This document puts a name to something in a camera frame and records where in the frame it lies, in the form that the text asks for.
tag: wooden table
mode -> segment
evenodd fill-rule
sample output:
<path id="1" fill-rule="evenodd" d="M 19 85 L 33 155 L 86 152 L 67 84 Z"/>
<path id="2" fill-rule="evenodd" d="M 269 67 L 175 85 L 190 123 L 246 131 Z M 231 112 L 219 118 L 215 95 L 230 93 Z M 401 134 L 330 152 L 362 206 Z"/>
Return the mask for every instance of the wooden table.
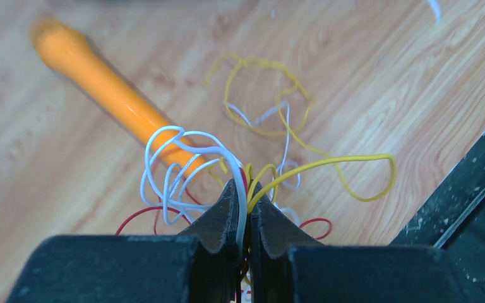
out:
<path id="1" fill-rule="evenodd" d="M 111 234 L 144 207 L 143 145 L 40 61 L 28 38 L 34 20 L 53 16 L 87 34 L 174 123 L 213 133 L 258 168 L 279 163 L 284 138 L 257 136 L 227 117 L 233 64 L 209 89 L 202 83 L 225 51 L 283 61 L 319 100 L 301 138 L 333 155 L 391 153 L 398 180 L 385 198 L 360 203 L 331 167 L 315 169 L 302 175 L 300 190 L 280 190 L 280 205 L 301 220 L 331 219 L 326 243 L 386 244 L 485 130 L 485 1 L 440 6 L 436 23 L 420 0 L 0 0 L 0 302 L 46 237 Z M 284 86 L 281 74 L 245 72 L 231 101 L 257 117 Z M 289 102 L 297 124 L 307 102 L 297 95 Z M 281 123 L 274 117 L 267 127 Z M 289 158 L 321 157 L 293 144 Z M 342 168 L 365 196 L 389 176 L 384 162 Z M 206 175 L 191 191 L 213 203 L 220 188 Z M 151 234 L 152 216 L 125 232 Z"/>

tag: orange stick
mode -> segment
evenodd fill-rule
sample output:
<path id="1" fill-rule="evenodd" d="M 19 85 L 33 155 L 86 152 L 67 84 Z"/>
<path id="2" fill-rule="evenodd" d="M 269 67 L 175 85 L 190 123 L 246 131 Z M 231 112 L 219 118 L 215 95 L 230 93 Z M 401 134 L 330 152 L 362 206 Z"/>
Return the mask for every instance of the orange stick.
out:
<path id="1" fill-rule="evenodd" d="M 33 26 L 31 39 L 48 67 L 75 81 L 144 144 L 156 130 L 170 125 L 93 53 L 80 32 L 56 20 L 44 20 Z M 153 149 L 159 149 L 175 134 L 175 131 L 161 133 L 153 142 Z M 191 144 L 185 138 L 181 141 L 187 145 Z M 168 164 L 177 162 L 184 167 L 193 156 L 175 144 L 167 148 L 177 149 L 173 153 L 161 154 L 162 159 Z M 196 159 L 185 176 L 188 177 L 204 163 L 202 157 Z"/>

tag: orange tube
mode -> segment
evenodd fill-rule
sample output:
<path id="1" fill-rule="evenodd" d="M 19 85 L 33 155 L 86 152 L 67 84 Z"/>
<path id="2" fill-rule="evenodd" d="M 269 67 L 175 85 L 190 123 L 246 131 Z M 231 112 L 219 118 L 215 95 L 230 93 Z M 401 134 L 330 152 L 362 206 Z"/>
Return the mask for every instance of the orange tube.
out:
<path id="1" fill-rule="evenodd" d="M 56 20 L 44 20 L 33 26 L 31 39 L 48 67 L 74 80 L 144 144 L 156 130 L 170 125 L 93 53 L 80 32 Z M 160 134 L 152 144 L 153 149 L 159 149 L 175 134 L 175 131 Z M 190 145 L 184 138 L 181 141 Z M 167 147 L 168 151 L 174 149 L 175 152 L 163 152 L 162 159 L 168 164 L 177 162 L 184 167 L 193 154 L 175 144 Z M 204 163 L 203 158 L 196 159 L 185 176 Z"/>

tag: red loop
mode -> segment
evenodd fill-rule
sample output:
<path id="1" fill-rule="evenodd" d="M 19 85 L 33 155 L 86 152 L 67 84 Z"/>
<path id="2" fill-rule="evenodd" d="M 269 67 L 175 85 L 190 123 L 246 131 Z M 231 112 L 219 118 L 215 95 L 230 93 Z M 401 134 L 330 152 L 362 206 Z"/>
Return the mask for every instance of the red loop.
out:
<path id="1" fill-rule="evenodd" d="M 300 224 L 300 226 L 298 226 L 300 229 L 302 229 L 304 226 L 308 225 L 308 224 L 311 224 L 311 223 L 315 223 L 315 222 L 326 222 L 328 224 L 328 230 L 325 232 L 324 235 L 320 236 L 320 237 L 314 237 L 315 240 L 322 240 L 324 239 L 325 237 L 328 237 L 328 235 L 330 235 L 330 233 L 332 232 L 332 221 L 326 219 L 326 218 L 313 218 L 313 219 L 309 219 L 308 221 L 305 221 L 304 223 Z"/>

